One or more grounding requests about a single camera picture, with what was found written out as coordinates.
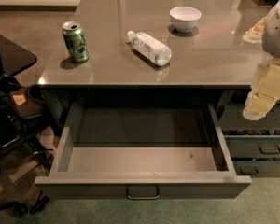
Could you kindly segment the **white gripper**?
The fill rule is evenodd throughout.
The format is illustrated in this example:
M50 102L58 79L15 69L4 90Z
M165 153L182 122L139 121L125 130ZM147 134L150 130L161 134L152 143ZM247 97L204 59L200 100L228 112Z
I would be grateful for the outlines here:
M244 42L258 44L262 42L262 34L266 17L259 20L243 35ZM280 59L273 59L258 65L252 85L252 92L247 95L243 117L257 121L265 118L280 100Z

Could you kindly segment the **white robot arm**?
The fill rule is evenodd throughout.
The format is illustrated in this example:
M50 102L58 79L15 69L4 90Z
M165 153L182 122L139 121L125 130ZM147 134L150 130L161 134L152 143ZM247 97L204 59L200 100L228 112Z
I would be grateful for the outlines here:
M260 120L280 100L280 0L266 17L243 35L243 40L252 44L260 43L268 54L254 72L251 91L243 110L245 119Z

